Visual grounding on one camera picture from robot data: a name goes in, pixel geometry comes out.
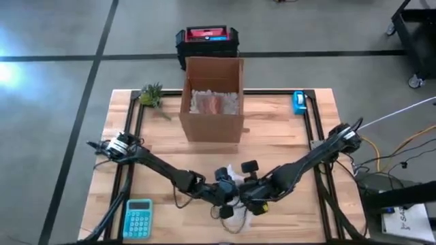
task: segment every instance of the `teal calculator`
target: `teal calculator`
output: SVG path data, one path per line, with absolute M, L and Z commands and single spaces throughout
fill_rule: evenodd
M 150 199 L 131 199 L 127 201 L 123 239 L 148 239 L 151 234 L 152 219 L 153 202 Z

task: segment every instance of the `cardboard box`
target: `cardboard box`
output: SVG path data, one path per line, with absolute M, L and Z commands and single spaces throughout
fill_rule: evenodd
M 189 57 L 183 87 L 180 121 L 190 142 L 240 141 L 244 125 L 243 65 L 239 58 Z M 191 91 L 238 93 L 237 115 L 192 114 Z

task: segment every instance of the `wooden tabletop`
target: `wooden tabletop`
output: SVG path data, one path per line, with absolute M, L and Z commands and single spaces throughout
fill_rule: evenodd
M 104 139 L 110 139 L 124 129 L 130 92 L 112 92 L 102 135 Z M 315 92 L 327 136 L 329 130 L 340 123 L 337 107 L 331 89 L 315 89 Z M 207 182 L 214 182 L 214 171 L 229 164 L 241 174 L 240 164 L 255 159 L 260 168 L 258 175 L 262 176 L 275 166 L 295 161 L 309 151 L 304 120 L 293 114 L 289 95 L 246 95 L 245 129 L 240 144 L 188 142 L 178 119 L 180 102 L 180 97 L 163 99 L 163 111 L 171 116 L 171 121 L 154 110 L 146 109 L 141 137 L 152 153 L 177 168 L 205 175 Z M 312 116 L 311 121 L 313 132 L 316 132 Z M 341 156 L 339 160 L 351 169 L 347 157 Z M 115 171 L 116 165 L 112 163 L 101 165 L 94 171 L 79 238 L 86 237 L 108 209 Z M 357 230 L 363 232 L 365 219 L 355 182 L 339 165 L 334 166 L 333 176 L 342 211 Z M 151 238 L 140 243 L 325 241 L 313 170 L 301 178 L 292 194 L 277 203 L 270 203 L 268 213 L 255 216 L 250 227 L 237 235 L 224 231 L 221 223 L 211 218 L 211 205 L 205 201 L 194 200 L 182 210 L 176 208 L 170 182 L 145 166 L 135 166 L 131 198 L 149 198 L 154 203 Z M 188 200 L 180 193 L 177 199 L 179 203 Z M 112 234 L 118 230 L 119 215 L 118 212 Z M 336 236 L 332 212 L 329 212 L 329 217 L 332 234 Z

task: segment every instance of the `succulent plant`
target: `succulent plant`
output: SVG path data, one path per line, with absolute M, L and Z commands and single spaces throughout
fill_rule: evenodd
M 141 90 L 139 102 L 147 107 L 155 108 L 164 118 L 171 120 L 171 118 L 160 108 L 161 98 L 162 85 L 160 83 L 146 84 Z

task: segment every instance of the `gray floor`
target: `gray floor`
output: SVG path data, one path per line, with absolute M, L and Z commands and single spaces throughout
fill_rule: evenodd
M 0 1 L 0 56 L 95 54 L 111 1 Z M 174 53 L 187 26 L 225 24 L 240 31 L 241 52 L 401 49 L 384 31 L 399 0 L 120 0 L 104 54 Z M 421 2 L 414 1 L 416 6 Z M 92 61 L 0 62 L 0 244 L 36 244 Z M 333 88 L 343 121 L 365 121 L 435 96 L 436 83 L 411 90 L 404 56 L 246 59 L 247 88 Z M 71 242 L 80 229 L 95 161 L 86 140 L 98 139 L 112 89 L 161 82 L 181 88 L 176 60 L 102 61 L 93 86 L 51 244 Z M 436 108 L 420 105 L 362 130 L 388 154 L 409 135 L 434 124 Z M 425 139 L 431 139 L 431 133 Z M 368 146 L 356 161 L 373 157 Z M 434 180 L 435 154 L 392 173 Z M 396 162 L 407 158 L 398 157 Z M 429 212 L 436 214 L 436 207 Z

